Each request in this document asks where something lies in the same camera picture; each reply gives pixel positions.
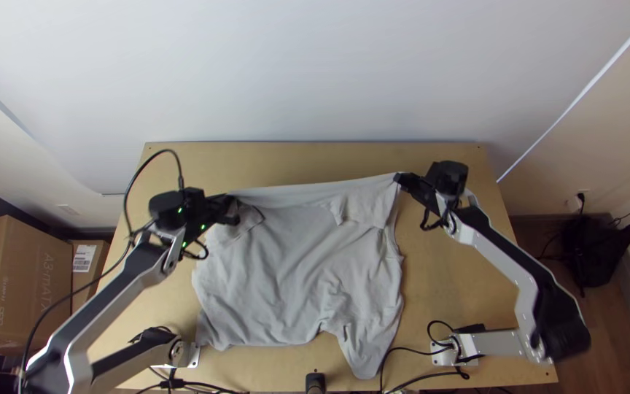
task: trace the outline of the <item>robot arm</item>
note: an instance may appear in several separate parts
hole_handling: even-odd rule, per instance
[[[239,222],[239,217],[227,216],[233,201],[226,195],[206,198],[202,190],[194,188],[152,198],[149,210],[153,224],[142,233],[121,272],[28,361],[25,390],[41,394],[107,393],[148,366],[196,366],[198,349],[187,346],[181,336],[164,327],[148,328],[133,338],[131,345],[95,362],[90,362],[87,349],[142,290],[174,271],[189,243],[215,223]],[[161,244],[150,243],[151,236],[158,237]]]
[[[550,363],[586,351],[590,333],[577,301],[543,264],[492,228],[478,200],[465,188],[467,173],[464,164],[444,161],[433,163],[424,177],[400,173],[395,180],[425,207],[423,230],[443,228],[459,243],[476,248],[518,287],[514,309],[518,328],[487,331],[474,325],[455,330],[440,342],[458,341],[462,353],[442,352],[435,356],[437,364],[469,365],[484,355],[518,355]],[[459,206],[462,197],[468,206]],[[439,217],[433,225],[426,223],[429,213]]]

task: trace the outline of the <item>wooden table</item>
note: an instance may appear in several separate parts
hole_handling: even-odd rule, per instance
[[[203,188],[206,195],[258,186],[331,182],[395,171],[426,174],[433,161],[460,161],[470,167],[467,186],[478,196],[494,227],[514,240],[486,151],[478,144],[151,143],[145,145],[142,160],[164,148],[179,154],[186,185]],[[148,221],[147,203],[152,196],[174,189],[174,159],[171,155],[160,156],[144,170],[131,191],[128,208],[133,226],[139,227]],[[405,308],[393,346],[429,352],[425,329],[434,319],[445,320],[454,327],[479,322],[490,329],[516,327],[513,312],[516,288],[473,248],[456,243],[441,230],[421,231],[419,223],[423,211],[407,193],[400,194],[395,233],[405,256],[401,287]],[[127,233],[125,223],[119,220],[107,266],[120,256]],[[90,348],[92,359],[124,347],[134,335],[156,325],[178,327],[183,337],[192,341],[201,309],[190,281],[193,267],[191,260],[184,260],[165,282],[146,289]],[[437,337],[447,335],[442,328],[436,328],[433,333]],[[177,376],[240,391],[301,391],[305,375],[314,369],[325,373],[328,390],[378,389],[377,378],[358,380],[354,377],[335,337],[328,333],[321,333],[302,346],[233,347],[225,352],[204,347],[199,367],[182,368]],[[396,352],[386,363],[384,385],[393,388],[416,376],[447,370],[433,367],[426,356]],[[410,388],[557,382],[553,366],[537,366],[522,358],[487,357],[478,367],[465,370],[470,380],[444,376],[418,382]],[[157,382],[155,375],[145,371],[120,387],[139,389]]]

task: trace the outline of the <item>wall outlet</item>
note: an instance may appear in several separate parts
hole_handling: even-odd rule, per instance
[[[587,195],[590,192],[589,189],[577,189],[575,195],[568,198],[564,203],[565,207],[570,213],[578,213],[583,208],[583,202],[578,198],[578,194],[582,193],[585,196],[585,202],[587,202]]]

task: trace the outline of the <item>wrinkled fabric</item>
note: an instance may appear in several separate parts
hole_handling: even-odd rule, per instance
[[[296,345],[326,331],[356,377],[374,377],[403,309],[393,176],[230,193],[241,222],[206,233],[192,273],[198,344]]]

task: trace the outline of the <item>floor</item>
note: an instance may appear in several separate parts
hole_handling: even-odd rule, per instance
[[[560,222],[555,220],[512,219],[520,247],[538,255],[547,240],[556,233]],[[552,245],[549,255],[559,253]],[[570,273],[560,263],[546,261],[556,279],[576,295],[580,310],[592,334],[592,347],[582,355],[556,365],[559,382],[551,385],[506,387],[513,394],[630,394],[630,314],[618,281],[603,287],[586,289],[586,297],[578,289]],[[479,387],[478,390],[457,390],[456,394],[492,394],[501,390]],[[130,391],[118,390],[120,393]],[[429,391],[426,393],[450,393]]]

